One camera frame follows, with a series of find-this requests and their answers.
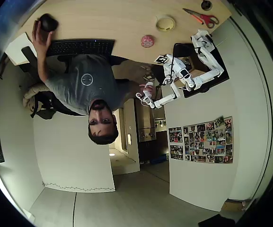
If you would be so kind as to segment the person's right hand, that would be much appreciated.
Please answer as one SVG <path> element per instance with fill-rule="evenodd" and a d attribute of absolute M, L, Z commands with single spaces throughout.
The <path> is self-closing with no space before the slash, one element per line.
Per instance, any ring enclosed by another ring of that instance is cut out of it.
<path fill-rule="evenodd" d="M 140 84 L 139 87 L 141 90 L 141 94 L 143 94 L 144 91 L 148 91 L 152 96 L 154 96 L 156 93 L 156 88 L 152 82 L 149 85 L 148 84 Z"/>

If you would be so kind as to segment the person's left hand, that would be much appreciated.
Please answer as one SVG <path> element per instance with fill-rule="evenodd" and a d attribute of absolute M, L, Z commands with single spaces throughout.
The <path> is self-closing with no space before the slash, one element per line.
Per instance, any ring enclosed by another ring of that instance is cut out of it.
<path fill-rule="evenodd" d="M 35 20 L 33 31 L 32 31 L 32 43 L 37 52 L 37 54 L 43 53 L 46 55 L 46 52 L 51 44 L 53 31 L 43 32 L 41 30 L 41 21 Z"/>

